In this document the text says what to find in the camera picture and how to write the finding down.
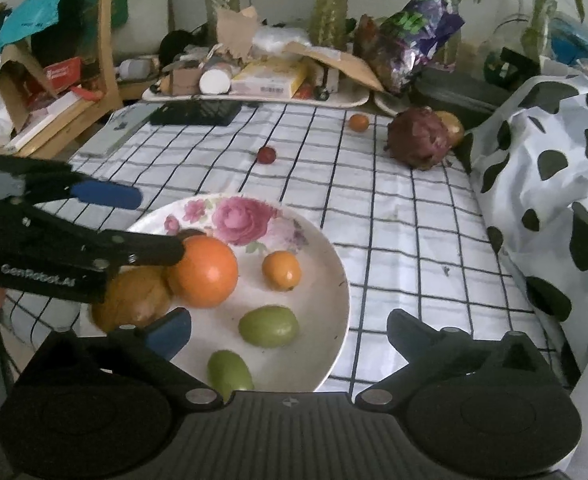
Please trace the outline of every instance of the pink flower pattern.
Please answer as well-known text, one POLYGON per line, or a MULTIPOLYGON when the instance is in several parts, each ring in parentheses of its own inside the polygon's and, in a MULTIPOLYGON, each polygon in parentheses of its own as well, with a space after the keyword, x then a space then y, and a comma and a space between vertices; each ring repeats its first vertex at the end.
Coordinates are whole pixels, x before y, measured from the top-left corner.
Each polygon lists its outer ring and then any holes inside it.
POLYGON ((201 218, 205 216, 205 201, 198 199, 198 200, 190 200, 187 202, 185 206, 185 215, 183 216, 183 220, 189 222, 190 224, 196 224, 201 218))
POLYGON ((165 219, 165 231, 170 236, 176 236, 178 231, 180 231, 181 225, 179 224, 178 218, 174 215, 169 215, 165 219))
MULTIPOLYGON (((212 208, 211 224, 201 228, 208 236, 215 236, 233 246, 246 247, 249 253, 264 252, 269 250, 268 247, 297 252, 308 243, 299 222, 286 218, 281 210, 265 202, 242 196, 214 201, 189 200, 183 206, 183 221, 192 225, 209 224, 206 219, 212 208)), ((165 231, 170 236, 181 232, 181 223, 175 215, 165 218, 165 231)))
POLYGON ((262 238, 269 220, 278 215, 272 206, 241 196, 221 200, 212 215, 215 235, 234 246, 245 246, 262 238))

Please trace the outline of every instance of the orange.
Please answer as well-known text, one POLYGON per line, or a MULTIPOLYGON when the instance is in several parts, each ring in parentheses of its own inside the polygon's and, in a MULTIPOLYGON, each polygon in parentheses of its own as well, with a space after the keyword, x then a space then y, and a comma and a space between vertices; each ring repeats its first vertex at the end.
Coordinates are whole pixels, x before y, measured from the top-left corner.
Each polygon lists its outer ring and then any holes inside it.
POLYGON ((349 118, 349 127, 361 134, 369 127, 369 119, 366 115, 363 114, 353 114, 352 117, 349 118))
POLYGON ((167 272, 173 293, 187 306, 212 308, 236 288, 238 263, 227 244, 209 236, 183 240, 183 259, 167 272))
POLYGON ((292 290, 300 282, 300 265, 296 257, 287 251, 276 251, 263 260, 263 276, 273 290, 292 290))

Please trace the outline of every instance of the teal bag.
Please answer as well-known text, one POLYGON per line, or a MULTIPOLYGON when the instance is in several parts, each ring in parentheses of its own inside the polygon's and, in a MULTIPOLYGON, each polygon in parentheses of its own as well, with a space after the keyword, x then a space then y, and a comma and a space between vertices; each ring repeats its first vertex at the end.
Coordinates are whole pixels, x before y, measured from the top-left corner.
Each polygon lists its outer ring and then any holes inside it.
MULTIPOLYGON (((0 52, 6 44, 16 43, 29 36, 34 36, 59 22, 61 0, 25 0, 5 19, 0 30, 0 52)), ((85 29, 80 38, 80 55, 86 54, 98 34, 98 0, 80 0, 82 27, 85 29)), ((120 27, 128 20, 127 0, 112 0, 112 27, 120 27)))
POLYGON ((6 44, 16 43, 58 23, 60 0, 25 0, 5 19, 0 30, 0 53, 6 44))

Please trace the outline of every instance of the red box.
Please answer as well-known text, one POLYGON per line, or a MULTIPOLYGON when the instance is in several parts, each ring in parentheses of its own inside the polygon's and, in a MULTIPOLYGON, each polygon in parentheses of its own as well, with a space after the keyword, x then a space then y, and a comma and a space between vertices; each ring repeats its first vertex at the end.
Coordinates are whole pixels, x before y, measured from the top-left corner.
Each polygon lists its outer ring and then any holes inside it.
MULTIPOLYGON (((81 58, 72 57, 59 63, 49 65, 43 69, 45 77, 52 83, 55 91, 61 92, 71 87, 74 83, 77 83, 81 79, 81 58)), ((27 89, 37 94, 41 91, 40 85, 32 85, 36 81, 28 81, 27 89)))

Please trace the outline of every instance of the table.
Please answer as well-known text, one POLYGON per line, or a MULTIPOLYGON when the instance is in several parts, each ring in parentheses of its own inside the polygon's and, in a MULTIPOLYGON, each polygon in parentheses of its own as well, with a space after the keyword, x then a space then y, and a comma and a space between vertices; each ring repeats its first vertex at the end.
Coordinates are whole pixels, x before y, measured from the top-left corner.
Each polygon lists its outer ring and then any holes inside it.
MULTIPOLYGON (((352 132, 350 111, 304 105, 244 107, 228 127, 145 124, 109 158, 75 155, 78 171, 134 184, 138 210, 76 200, 44 208, 91 228, 126 229, 148 211, 199 193, 244 192, 284 202, 333 242, 351 284, 349 333, 325 391, 355 395, 406 364, 387 342, 402 308, 435 329, 478 339, 527 333, 560 376, 560 362, 527 300, 493 253, 460 163, 413 171, 385 151, 388 117, 352 132), (255 162, 269 144, 276 163, 255 162)), ((78 327, 80 305, 9 292, 4 324, 38 348, 50 330, 78 327)))

